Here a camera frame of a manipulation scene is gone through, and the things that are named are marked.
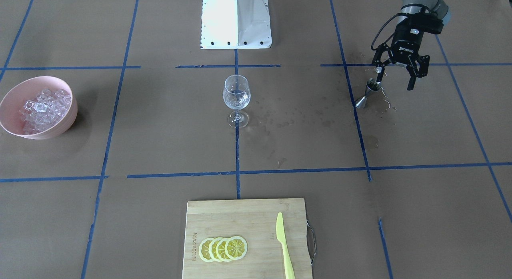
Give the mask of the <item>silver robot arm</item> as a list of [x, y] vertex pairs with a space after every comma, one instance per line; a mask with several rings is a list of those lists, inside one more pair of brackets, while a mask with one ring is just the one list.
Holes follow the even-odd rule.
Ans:
[[[374, 47], [381, 31], [394, 18], [399, 21], [393, 34]], [[377, 78], [368, 80], [367, 91], [382, 89], [384, 70], [390, 64], [406, 68], [410, 76], [407, 90], [413, 90], [416, 79], [428, 75], [430, 65], [430, 56], [419, 54], [424, 33], [439, 35], [449, 20], [450, 11], [444, 0], [402, 0], [400, 11], [386, 21], [372, 42]]]

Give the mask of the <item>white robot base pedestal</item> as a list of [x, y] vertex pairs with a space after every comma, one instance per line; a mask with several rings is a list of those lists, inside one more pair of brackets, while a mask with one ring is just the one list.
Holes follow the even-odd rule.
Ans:
[[272, 46], [268, 0], [202, 0], [201, 49]]

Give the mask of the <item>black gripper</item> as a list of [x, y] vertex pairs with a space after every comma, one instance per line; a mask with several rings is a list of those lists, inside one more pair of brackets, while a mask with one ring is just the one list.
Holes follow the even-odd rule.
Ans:
[[[407, 91], [414, 89], [417, 78], [428, 75], [430, 56], [419, 55], [425, 29], [426, 25], [419, 23], [399, 22], [396, 25], [391, 47], [388, 44], [380, 44], [375, 50], [372, 64], [376, 67], [377, 77], [374, 85], [382, 85], [384, 70], [389, 64], [406, 67], [410, 75]], [[382, 59], [384, 53], [388, 55], [386, 60]]]

